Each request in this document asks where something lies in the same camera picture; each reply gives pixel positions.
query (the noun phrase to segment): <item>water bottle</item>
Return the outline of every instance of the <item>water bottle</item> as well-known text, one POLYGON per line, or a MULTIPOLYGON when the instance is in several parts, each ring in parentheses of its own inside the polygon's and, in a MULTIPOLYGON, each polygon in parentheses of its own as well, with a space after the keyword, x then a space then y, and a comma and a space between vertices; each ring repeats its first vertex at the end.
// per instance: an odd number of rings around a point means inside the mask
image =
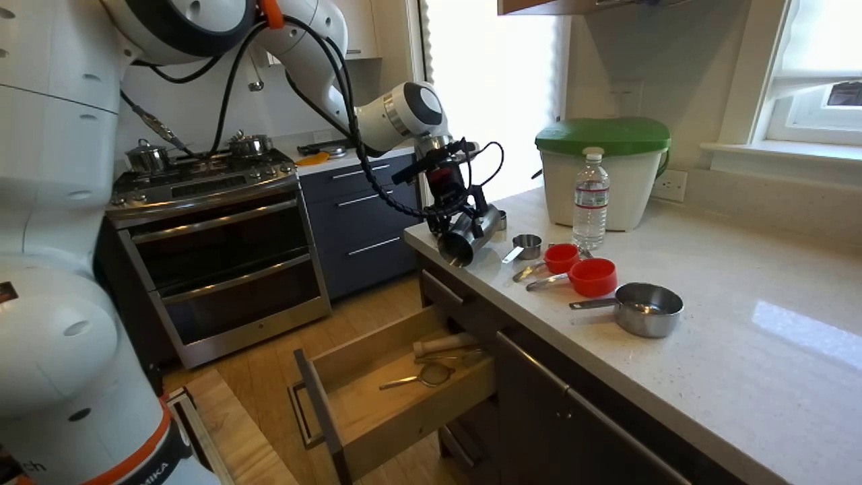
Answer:
POLYGON ((598 250, 608 220, 608 172, 601 168, 602 148, 585 148, 588 164, 573 179, 573 242, 582 254, 598 250))

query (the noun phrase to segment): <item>wooden floor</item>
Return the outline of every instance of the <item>wooden floor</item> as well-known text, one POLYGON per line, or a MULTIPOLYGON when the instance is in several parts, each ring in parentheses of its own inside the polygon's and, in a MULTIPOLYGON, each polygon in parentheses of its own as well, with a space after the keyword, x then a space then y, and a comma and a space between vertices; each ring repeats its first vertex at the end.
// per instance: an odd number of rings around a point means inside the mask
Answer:
MULTIPOLYGON (((303 451, 289 389, 298 381, 294 350, 303 347, 309 356, 361 337, 382 323, 398 320, 419 309, 419 290, 415 277, 395 281, 391 285, 365 290, 361 297, 333 305, 325 320, 297 328, 286 337, 255 346, 246 352, 233 352, 202 370, 217 370, 248 416, 267 433, 278 455, 303 485, 336 482, 325 445, 303 451)), ((202 370, 171 370, 165 378, 165 391, 180 389, 202 370)), ((361 485, 462 485, 454 464, 440 457, 435 436, 417 441, 386 465, 357 480, 361 485)))

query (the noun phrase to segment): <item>stove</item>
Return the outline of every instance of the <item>stove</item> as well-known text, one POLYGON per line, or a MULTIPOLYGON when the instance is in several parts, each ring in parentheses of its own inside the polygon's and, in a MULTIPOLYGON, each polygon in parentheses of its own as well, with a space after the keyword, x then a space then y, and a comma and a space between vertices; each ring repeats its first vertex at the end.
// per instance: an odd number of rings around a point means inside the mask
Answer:
POLYGON ((259 157, 216 152, 202 160, 171 160, 158 174, 123 172, 107 211, 194 205, 248 193, 264 187, 297 187, 294 160, 267 148, 259 157))

